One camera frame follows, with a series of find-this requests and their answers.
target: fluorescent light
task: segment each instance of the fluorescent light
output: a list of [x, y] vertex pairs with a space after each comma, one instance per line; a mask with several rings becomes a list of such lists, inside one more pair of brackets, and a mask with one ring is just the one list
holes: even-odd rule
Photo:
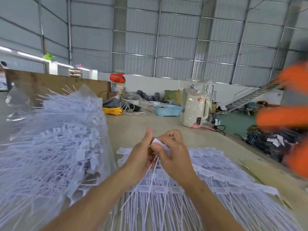
[[78, 69], [83, 69], [83, 70], [86, 70], [86, 71], [90, 71], [89, 69], [82, 68], [82, 67], [80, 67], [80, 68], [78, 68]]
[[34, 55], [31, 55], [31, 54], [25, 54], [25, 53], [22, 53], [22, 52], [17, 52], [18, 54], [20, 55], [23, 55], [23, 56], [26, 56], [26, 57], [29, 57], [29, 58], [34, 58], [34, 59], [38, 59], [40, 61], [44, 61], [44, 62], [50, 62], [49, 60], [45, 59], [45, 58], [40, 58], [40, 57], [37, 57], [37, 56], [34, 56]]
[[5, 47], [2, 47], [2, 46], [0, 46], [0, 49], [1, 50], [4, 50], [4, 51], [8, 51], [8, 52], [11, 52], [12, 50], [10, 50], [10, 49], [8, 49], [8, 48], [5, 48]]
[[73, 66], [70, 65], [66, 65], [66, 64], [62, 64], [62, 63], [57, 63], [59, 66], [64, 66], [64, 67], [68, 67], [68, 68], [74, 68]]

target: person's right hand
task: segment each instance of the person's right hand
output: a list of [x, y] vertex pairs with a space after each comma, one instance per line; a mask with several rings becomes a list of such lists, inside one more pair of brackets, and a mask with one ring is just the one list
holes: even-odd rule
[[168, 156], [164, 148], [158, 143], [151, 144], [151, 148], [159, 156], [160, 164], [167, 174], [182, 187], [191, 183], [197, 175], [193, 169], [181, 132], [171, 130], [165, 135], [157, 137], [157, 139], [171, 150], [170, 156]]

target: yellow rope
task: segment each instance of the yellow rope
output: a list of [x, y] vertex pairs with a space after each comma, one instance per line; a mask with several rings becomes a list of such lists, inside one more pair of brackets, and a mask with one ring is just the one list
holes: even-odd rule
[[112, 115], [121, 115], [122, 109], [119, 108], [103, 108], [105, 114], [112, 114]]

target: forearm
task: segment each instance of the forearm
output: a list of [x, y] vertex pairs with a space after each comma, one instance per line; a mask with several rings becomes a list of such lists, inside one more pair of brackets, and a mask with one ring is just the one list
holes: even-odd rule
[[210, 188], [196, 175], [182, 186], [209, 231], [244, 231]]
[[121, 168], [85, 197], [66, 209], [41, 231], [96, 231], [121, 196], [129, 189]]

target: blue plastic basket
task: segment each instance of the blue plastic basket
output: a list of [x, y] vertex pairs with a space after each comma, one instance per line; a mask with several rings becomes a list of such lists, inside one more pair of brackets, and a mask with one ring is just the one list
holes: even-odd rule
[[166, 108], [158, 107], [159, 105], [153, 105], [154, 112], [158, 116], [179, 116], [181, 114], [182, 107], [177, 105], [168, 104]]

